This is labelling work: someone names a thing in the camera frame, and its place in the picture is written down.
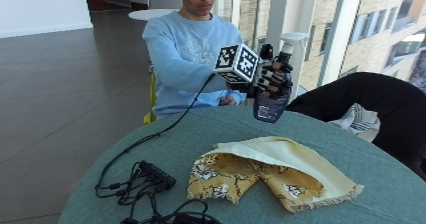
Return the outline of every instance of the white table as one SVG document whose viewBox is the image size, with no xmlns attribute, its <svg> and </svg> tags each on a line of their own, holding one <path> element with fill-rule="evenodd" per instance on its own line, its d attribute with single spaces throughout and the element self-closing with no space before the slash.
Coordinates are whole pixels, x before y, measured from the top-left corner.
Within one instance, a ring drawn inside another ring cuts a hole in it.
<svg viewBox="0 0 426 224">
<path fill-rule="evenodd" d="M 177 9 L 147 9 L 129 13 L 129 17 L 135 20 L 147 21 L 150 18 L 163 16 Z"/>
</svg>

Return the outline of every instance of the man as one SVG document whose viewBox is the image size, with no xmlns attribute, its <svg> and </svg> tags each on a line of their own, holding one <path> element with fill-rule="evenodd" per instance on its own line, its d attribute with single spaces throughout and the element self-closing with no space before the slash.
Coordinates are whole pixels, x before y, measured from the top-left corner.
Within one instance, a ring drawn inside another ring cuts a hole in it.
<svg viewBox="0 0 426 224">
<path fill-rule="evenodd" d="M 183 112 L 205 84 L 222 46 L 242 42 L 236 27 L 210 13 L 215 0 L 182 0 L 178 12 L 149 20 L 142 38 L 157 77 L 153 113 L 161 119 Z M 238 105 L 244 94 L 214 76 L 193 108 Z"/>
</svg>

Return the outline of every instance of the person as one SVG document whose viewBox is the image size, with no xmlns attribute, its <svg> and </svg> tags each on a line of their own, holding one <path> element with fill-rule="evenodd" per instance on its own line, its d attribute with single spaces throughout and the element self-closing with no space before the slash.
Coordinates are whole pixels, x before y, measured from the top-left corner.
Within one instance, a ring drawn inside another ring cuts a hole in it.
<svg viewBox="0 0 426 224">
<path fill-rule="evenodd" d="M 147 21 L 142 39 L 157 78 L 157 119 L 183 112 L 213 73 L 219 48 L 242 42 L 236 27 L 210 10 L 215 0 L 182 0 L 178 11 Z M 214 75 L 193 108 L 238 105 L 244 94 Z"/>
<path fill-rule="evenodd" d="M 426 181 L 426 94 L 410 83 L 378 73 L 352 73 L 298 96 L 286 110 L 328 122 L 354 103 L 376 112 L 372 144 Z"/>
</svg>

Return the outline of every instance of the hand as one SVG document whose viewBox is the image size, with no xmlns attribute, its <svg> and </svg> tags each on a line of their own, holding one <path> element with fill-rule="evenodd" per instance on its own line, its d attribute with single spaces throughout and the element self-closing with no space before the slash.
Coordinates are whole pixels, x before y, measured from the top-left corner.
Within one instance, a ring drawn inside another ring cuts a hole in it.
<svg viewBox="0 0 426 224">
<path fill-rule="evenodd" d="M 231 96 L 221 97 L 221 101 L 218 103 L 219 106 L 234 106 L 236 105 L 236 102 Z"/>
</svg>

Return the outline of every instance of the patterned cloth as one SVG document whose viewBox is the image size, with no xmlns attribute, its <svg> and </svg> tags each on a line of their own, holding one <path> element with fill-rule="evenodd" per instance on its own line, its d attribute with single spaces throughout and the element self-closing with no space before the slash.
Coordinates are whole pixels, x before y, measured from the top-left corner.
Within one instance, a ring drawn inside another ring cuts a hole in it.
<svg viewBox="0 0 426 224">
<path fill-rule="evenodd" d="M 363 109 L 358 103 L 351 105 L 338 120 L 330 121 L 328 123 L 368 142 L 374 140 L 380 127 L 376 112 Z"/>
<path fill-rule="evenodd" d="M 282 137 L 219 143 L 195 161 L 187 198 L 234 204 L 262 179 L 290 212 L 336 204 L 360 192 L 343 173 L 307 147 Z"/>
</svg>

